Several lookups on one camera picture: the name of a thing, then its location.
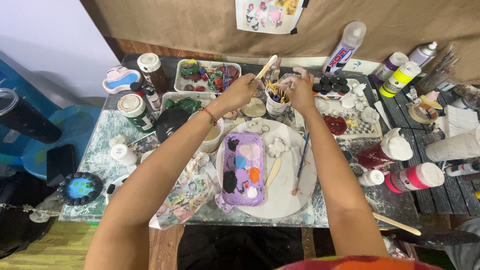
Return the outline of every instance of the pink paint bottle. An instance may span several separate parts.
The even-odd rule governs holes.
[[[383,140],[358,153],[359,164],[367,169],[382,166],[394,160],[409,160],[413,151],[407,140],[394,128],[385,134]]]
[[[388,188],[395,193],[439,186],[444,181],[442,170],[429,162],[390,173],[385,177]]]

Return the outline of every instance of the white wall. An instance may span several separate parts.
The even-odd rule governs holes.
[[[0,59],[61,107],[106,97],[120,63],[79,0],[0,1]]]

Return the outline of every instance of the keychain chain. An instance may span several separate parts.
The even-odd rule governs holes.
[[[53,211],[53,210],[43,210],[43,209],[37,209],[34,208],[33,206],[30,206],[28,204],[24,204],[22,206],[19,205],[12,205],[12,204],[7,204],[7,203],[0,203],[0,208],[5,208],[5,209],[10,209],[10,208],[22,208],[23,212],[38,212],[38,213],[44,213],[49,216],[58,216],[60,215],[60,212],[58,211]]]

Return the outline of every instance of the blue paint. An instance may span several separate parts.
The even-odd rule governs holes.
[[[242,156],[236,156],[235,166],[239,169],[244,169],[247,166],[247,161]]]
[[[67,194],[73,199],[81,198],[93,191],[92,182],[85,178],[75,178],[67,186]]]
[[[130,85],[130,84],[136,82],[137,79],[138,79],[137,74],[135,74],[135,73],[130,73],[130,74],[128,74],[127,76],[121,78],[121,79],[118,80],[118,81],[108,82],[108,83],[107,83],[107,86],[108,86],[110,89],[114,89],[115,87],[118,87],[118,86],[121,86],[121,85]]]

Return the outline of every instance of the black pants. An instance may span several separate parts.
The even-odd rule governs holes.
[[[178,270],[275,269],[303,260],[300,228],[185,226]]]

